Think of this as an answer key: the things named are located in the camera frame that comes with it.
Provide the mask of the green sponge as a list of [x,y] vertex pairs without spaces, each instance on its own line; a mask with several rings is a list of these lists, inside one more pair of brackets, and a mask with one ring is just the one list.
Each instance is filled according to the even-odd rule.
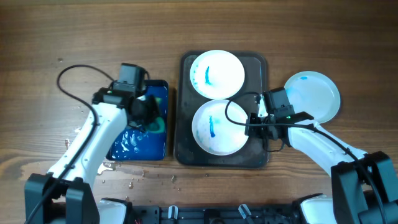
[[153,95],[147,98],[149,107],[149,119],[144,125],[145,129],[154,134],[163,133],[166,129],[167,110],[163,107],[163,99]]

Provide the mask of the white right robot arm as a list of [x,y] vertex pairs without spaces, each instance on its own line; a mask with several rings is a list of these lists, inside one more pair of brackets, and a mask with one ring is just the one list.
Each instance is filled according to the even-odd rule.
[[245,125],[248,136],[280,139],[330,176],[331,197],[310,196],[299,203],[304,223],[397,223],[397,174],[386,153],[356,149],[304,112],[280,118],[252,113]]

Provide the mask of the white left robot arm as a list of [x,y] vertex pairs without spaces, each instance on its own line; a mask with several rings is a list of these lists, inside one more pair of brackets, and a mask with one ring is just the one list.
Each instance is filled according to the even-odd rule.
[[92,186],[109,148],[131,123],[146,126],[160,115],[156,98],[140,91],[100,88],[78,136],[45,174],[25,183],[27,223],[99,223]]

